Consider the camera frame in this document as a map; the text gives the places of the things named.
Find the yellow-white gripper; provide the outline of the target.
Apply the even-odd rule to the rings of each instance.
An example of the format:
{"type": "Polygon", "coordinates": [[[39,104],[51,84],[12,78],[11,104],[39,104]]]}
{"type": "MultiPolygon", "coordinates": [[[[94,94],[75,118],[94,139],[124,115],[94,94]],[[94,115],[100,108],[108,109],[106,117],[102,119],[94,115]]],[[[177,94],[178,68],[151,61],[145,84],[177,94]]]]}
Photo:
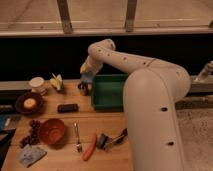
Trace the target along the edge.
{"type": "Polygon", "coordinates": [[[87,57],[85,62],[80,67],[80,73],[91,72],[96,75],[102,68],[102,62],[92,57],[87,57]]]}

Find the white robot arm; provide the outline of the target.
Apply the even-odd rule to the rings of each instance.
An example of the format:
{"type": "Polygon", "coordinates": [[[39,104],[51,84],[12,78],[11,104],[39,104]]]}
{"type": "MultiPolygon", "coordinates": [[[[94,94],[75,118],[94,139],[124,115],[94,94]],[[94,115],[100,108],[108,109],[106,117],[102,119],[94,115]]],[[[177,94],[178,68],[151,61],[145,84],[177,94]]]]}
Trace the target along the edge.
{"type": "Polygon", "coordinates": [[[88,47],[80,72],[93,74],[108,64],[128,74],[123,110],[135,171],[187,171],[175,103],[190,90],[180,65],[118,52],[111,39],[88,47]]]}

